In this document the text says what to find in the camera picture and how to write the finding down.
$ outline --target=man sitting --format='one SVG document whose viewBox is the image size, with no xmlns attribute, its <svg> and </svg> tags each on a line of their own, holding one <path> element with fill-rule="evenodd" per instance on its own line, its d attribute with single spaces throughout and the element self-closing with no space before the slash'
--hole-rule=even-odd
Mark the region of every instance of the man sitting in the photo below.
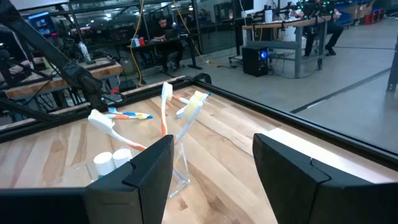
<svg viewBox="0 0 398 224">
<path fill-rule="evenodd" d="M 153 33 L 154 39 L 165 40 L 166 39 L 165 31 L 168 29 L 172 29 L 172 28 L 167 24 L 167 20 L 164 16 L 160 16 L 157 21 L 159 23 L 159 26 L 157 26 L 156 29 L 154 30 L 154 33 Z M 162 44 L 157 49 L 160 52 L 162 52 L 162 55 L 163 55 L 162 66 L 163 66 L 164 72 L 168 71 L 167 59 L 169 57 L 169 54 L 174 51 L 178 52 L 177 58 L 175 59 L 175 66 L 177 69 L 180 68 L 180 61 L 181 61 L 182 53 L 183 53 L 183 47 L 182 47 L 181 42 L 175 41 L 175 42 L 170 42 L 167 44 Z"/>
<path fill-rule="evenodd" d="M 314 2 L 320 2 L 320 0 L 309 0 L 307 3 L 314 3 Z M 304 13 L 301 11 L 300 13 L 297 13 L 296 11 L 292 11 L 293 16 L 300 16 L 303 17 Z M 331 34 L 329 42 L 325 45 L 325 49 L 329 51 L 330 55 L 336 55 L 336 52 L 333 50 L 333 47 L 336 45 L 338 38 L 340 37 L 341 33 L 343 32 L 344 28 L 340 25 L 337 25 L 334 23 L 334 20 L 337 20 L 340 18 L 340 13 L 335 9 L 335 13 L 333 14 L 333 19 L 328 22 L 328 30 L 327 33 Z M 307 26 L 304 27 L 304 32 L 307 35 L 307 44 L 305 45 L 305 51 L 304 51 L 304 56 L 310 56 L 311 51 L 312 51 L 312 44 L 314 41 L 314 38 L 317 36 L 317 34 L 313 34 L 311 31 L 311 27 Z"/>
</svg>

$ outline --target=desk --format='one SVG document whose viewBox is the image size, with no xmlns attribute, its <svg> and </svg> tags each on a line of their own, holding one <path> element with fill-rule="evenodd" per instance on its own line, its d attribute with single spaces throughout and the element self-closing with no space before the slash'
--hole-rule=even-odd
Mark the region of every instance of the desk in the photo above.
<svg viewBox="0 0 398 224">
<path fill-rule="evenodd" d="M 294 58 L 284 58 L 284 60 L 294 61 L 294 77 L 300 78 L 301 74 L 301 64 L 302 62 L 307 62 L 311 60 L 318 60 L 318 70 L 322 69 L 322 59 L 324 57 L 323 49 L 325 47 L 325 39 L 327 32 L 328 21 L 330 21 L 330 16 L 318 17 L 318 19 L 307 19 L 292 22 L 274 22 L 269 24 L 258 24 L 254 26 L 243 26 L 246 30 L 248 40 L 252 40 L 252 30 L 253 29 L 272 29 L 272 28 L 284 28 L 284 27 L 296 27 L 295 31 L 295 41 L 248 41 L 247 47 L 269 47 L 272 49 L 289 49 L 295 50 Z M 319 51 L 317 56 L 312 56 L 302 60 L 302 36 L 303 27 L 314 25 L 316 22 L 320 24 L 320 36 L 319 36 Z"/>
<path fill-rule="evenodd" d="M 191 51 L 191 59 L 192 59 L 192 64 L 188 65 L 188 66 L 191 67 L 191 68 L 202 70 L 203 68 L 199 67 L 197 65 L 197 61 L 195 59 L 196 50 L 195 50 L 195 47 L 193 46 L 193 40 L 192 40 L 194 37 L 197 37 L 197 36 L 198 36 L 197 34 L 191 34 L 188 37 L 175 38 L 175 39 L 165 40 L 165 41 L 161 41 L 161 42 L 148 41 L 148 42 L 145 43 L 145 45 L 142 45 L 142 46 L 139 46 L 139 47 L 133 47 L 132 51 L 133 52 L 137 52 L 137 51 L 145 50 L 145 49 L 148 49 L 148 48 L 153 49 L 153 48 L 155 48 L 157 46 L 160 46 L 160 45 L 163 45 L 163 44 L 167 44 L 167 43 L 170 43 L 170 42 L 187 40 L 189 48 L 190 48 L 190 51 Z"/>
<path fill-rule="evenodd" d="M 92 67 L 107 64 L 110 62 L 110 60 L 108 58 L 99 58 L 99 59 L 96 59 L 95 62 L 96 63 L 91 64 L 91 65 L 87 65 L 86 63 L 80 63 L 80 65 L 83 68 L 90 69 Z M 120 64 L 116 63 L 116 64 L 108 66 L 108 67 L 97 68 L 97 69 L 91 70 L 90 73 L 95 78 L 105 79 L 105 78 L 111 78 L 116 75 L 119 75 L 122 72 L 122 70 L 123 70 L 122 66 Z M 50 75 L 52 70 L 48 69 L 48 70 L 44 70 L 42 72 L 47 75 Z M 31 76 L 27 77 L 24 81 L 35 80 L 38 78 L 41 78 L 41 76 L 39 76 L 38 74 L 32 74 Z M 25 97 L 35 94 L 47 82 L 48 81 L 43 81 L 43 82 L 33 83 L 33 84 L 25 85 L 25 86 L 10 88 L 9 90 L 6 90 L 6 95 L 8 98 L 13 98 L 13 99 L 25 98 Z M 69 85 L 65 80 L 63 80 L 60 77 L 55 77 L 50 83 L 48 83 L 45 87 L 43 87 L 42 90 L 45 93 L 45 92 L 55 91 L 55 90 L 68 88 L 68 87 L 69 87 Z"/>
<path fill-rule="evenodd" d="M 206 92 L 189 86 L 175 93 L 188 97 L 195 90 Z M 156 96 L 118 108 L 118 111 L 153 114 L 154 119 L 117 120 L 115 129 L 150 146 L 162 135 L 160 103 L 161 97 Z M 169 133 L 177 133 L 185 124 L 175 117 L 175 112 L 183 106 L 175 100 L 167 103 Z M 374 183 L 398 181 L 398 172 L 394 170 L 212 93 L 184 137 L 191 182 L 168 200 L 163 224 L 276 224 L 252 156 L 254 133 L 263 133 L 362 179 Z M 2 143 L 0 188 L 46 186 L 71 166 L 122 146 L 87 119 Z"/>
</svg>

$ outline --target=clear acrylic toothbrush holder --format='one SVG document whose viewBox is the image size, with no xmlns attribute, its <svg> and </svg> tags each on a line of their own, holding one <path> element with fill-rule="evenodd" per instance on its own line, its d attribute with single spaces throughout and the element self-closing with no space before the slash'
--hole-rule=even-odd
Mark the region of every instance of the clear acrylic toothbrush holder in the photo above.
<svg viewBox="0 0 398 224">
<path fill-rule="evenodd" d="M 130 147 L 123 147 L 131 150 L 132 156 L 136 156 L 140 151 L 131 149 Z M 174 145 L 174 164 L 173 176 L 169 188 L 169 198 L 177 195 L 185 186 L 190 183 L 190 176 L 187 166 L 187 158 L 183 143 L 180 141 Z M 50 183 L 43 183 L 44 187 L 85 187 L 92 182 L 99 179 L 98 172 L 92 159 L 88 162 L 75 164 L 63 173 L 61 178 L 58 178 Z"/>
</svg>

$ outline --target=sneaker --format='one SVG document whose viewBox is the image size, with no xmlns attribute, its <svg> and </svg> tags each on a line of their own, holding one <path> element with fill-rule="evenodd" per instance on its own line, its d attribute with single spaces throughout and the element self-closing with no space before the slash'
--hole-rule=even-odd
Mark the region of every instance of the sneaker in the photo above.
<svg viewBox="0 0 398 224">
<path fill-rule="evenodd" d="M 336 52 L 333 50 L 333 47 L 325 46 L 325 49 L 329 51 L 329 55 L 336 55 Z"/>
</svg>

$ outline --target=black metal frame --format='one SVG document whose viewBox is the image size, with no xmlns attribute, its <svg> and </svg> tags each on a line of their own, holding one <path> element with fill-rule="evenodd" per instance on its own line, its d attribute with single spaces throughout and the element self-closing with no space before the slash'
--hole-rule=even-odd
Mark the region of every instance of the black metal frame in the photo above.
<svg viewBox="0 0 398 224">
<path fill-rule="evenodd" d="M 355 154 L 363 156 L 369 160 L 377 162 L 378 164 L 384 165 L 391 169 L 398 171 L 398 154 L 383 149 L 379 146 L 375 146 L 370 142 L 366 142 L 360 139 L 353 138 L 349 135 L 339 133 L 337 131 L 325 128 L 319 124 L 307 121 L 300 118 L 292 113 L 283 112 L 261 103 L 250 100 L 246 97 L 239 96 L 230 91 L 218 88 L 211 84 L 211 78 L 208 74 L 201 73 L 194 77 L 182 77 L 178 80 L 170 82 L 173 85 L 174 90 L 188 87 L 190 85 L 196 85 L 200 88 L 204 88 L 217 94 L 221 97 L 227 98 L 235 103 L 243 105 L 249 109 L 257 111 L 261 114 L 269 116 L 270 118 L 276 119 L 282 123 L 285 123 L 293 128 L 297 128 L 303 132 L 309 133 L 316 138 L 328 141 L 338 147 L 351 151 Z M 120 103 L 116 103 L 113 106 L 121 107 L 131 103 L 146 100 L 154 96 L 159 96 L 162 93 L 162 85 L 153 86 L 145 90 L 141 90 L 135 93 L 125 95 L 126 100 Z M 107 105 L 98 108 L 100 111 L 107 111 Z M 0 130 L 0 143 L 11 141 L 13 139 L 21 138 L 29 134 L 34 134 L 39 131 L 54 128 L 63 124 L 70 123 L 79 119 L 86 118 L 90 114 L 91 108 L 79 108 L 75 111 L 70 111 L 68 114 L 63 115 L 52 115 L 50 121 L 33 121 L 25 123 L 12 128 Z"/>
</svg>

